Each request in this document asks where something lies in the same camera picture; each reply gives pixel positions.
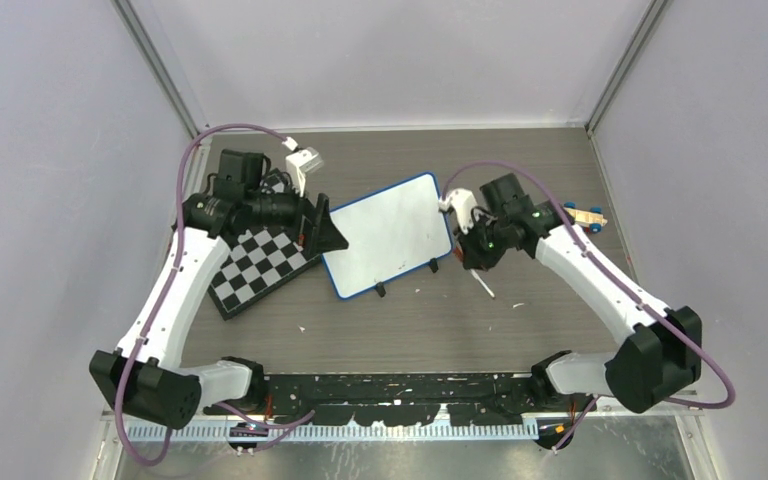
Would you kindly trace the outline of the white whiteboard marker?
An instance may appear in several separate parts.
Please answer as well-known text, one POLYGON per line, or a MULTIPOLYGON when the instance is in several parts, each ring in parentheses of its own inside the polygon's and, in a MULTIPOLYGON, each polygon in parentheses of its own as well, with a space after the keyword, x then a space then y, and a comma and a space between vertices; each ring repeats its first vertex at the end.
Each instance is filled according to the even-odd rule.
POLYGON ((487 295, 491 299, 495 299, 496 295, 495 292, 490 288, 490 286, 486 283, 486 281, 481 277, 479 272, 476 269, 470 269, 470 275, 474 280, 478 282, 478 284, 482 287, 482 289, 487 293, 487 295))

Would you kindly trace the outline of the black white chessboard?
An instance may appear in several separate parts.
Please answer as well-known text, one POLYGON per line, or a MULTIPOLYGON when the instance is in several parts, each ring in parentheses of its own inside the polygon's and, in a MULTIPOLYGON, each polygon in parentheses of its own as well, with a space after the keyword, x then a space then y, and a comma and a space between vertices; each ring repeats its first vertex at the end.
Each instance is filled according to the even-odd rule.
POLYGON ((319 264, 278 227, 252 228, 230 243, 230 253, 207 293, 228 321, 319 264))

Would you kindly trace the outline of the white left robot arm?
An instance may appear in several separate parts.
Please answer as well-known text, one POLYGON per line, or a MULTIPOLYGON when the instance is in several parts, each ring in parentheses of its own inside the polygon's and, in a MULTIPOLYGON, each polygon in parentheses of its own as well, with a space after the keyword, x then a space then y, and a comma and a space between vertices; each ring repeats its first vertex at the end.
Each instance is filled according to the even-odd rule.
POLYGON ((231 244, 253 228, 278 228, 307 255, 345 250, 349 243, 330 218, 329 198, 305 193, 323 165, 318 151, 297 148, 286 158, 290 185, 262 185, 261 154, 228 152, 207 191, 183 200, 164 271, 134 324, 110 352, 98 350, 89 372, 119 419, 132 416, 180 430, 204 409, 229 402, 244 414, 266 403, 262 365, 227 356, 184 368, 183 347, 231 244))

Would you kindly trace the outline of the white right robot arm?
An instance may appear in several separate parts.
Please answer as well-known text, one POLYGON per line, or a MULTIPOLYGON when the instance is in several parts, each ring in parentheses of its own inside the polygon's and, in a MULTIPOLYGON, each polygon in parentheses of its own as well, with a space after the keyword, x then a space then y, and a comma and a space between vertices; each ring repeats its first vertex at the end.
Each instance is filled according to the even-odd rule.
POLYGON ((525 253, 558 275, 597 315, 617 344, 602 354, 560 351, 530 369, 534 403, 556 410, 575 394, 607 395, 643 413, 700 379, 696 353, 702 322, 689 307, 673 309, 614 265, 558 203, 535 203, 507 174, 472 191, 453 189, 438 207, 452 213, 467 270, 487 271, 506 252, 525 253))

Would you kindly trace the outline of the blue framed whiteboard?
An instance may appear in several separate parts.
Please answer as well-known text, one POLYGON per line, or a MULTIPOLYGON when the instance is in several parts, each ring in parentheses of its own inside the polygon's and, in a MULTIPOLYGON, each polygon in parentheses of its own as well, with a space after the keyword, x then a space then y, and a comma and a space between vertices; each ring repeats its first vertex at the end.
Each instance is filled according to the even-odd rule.
POLYGON ((449 255, 454 247, 438 210, 436 176, 422 172, 331 210, 349 243, 323 263, 336 296, 349 300, 449 255))

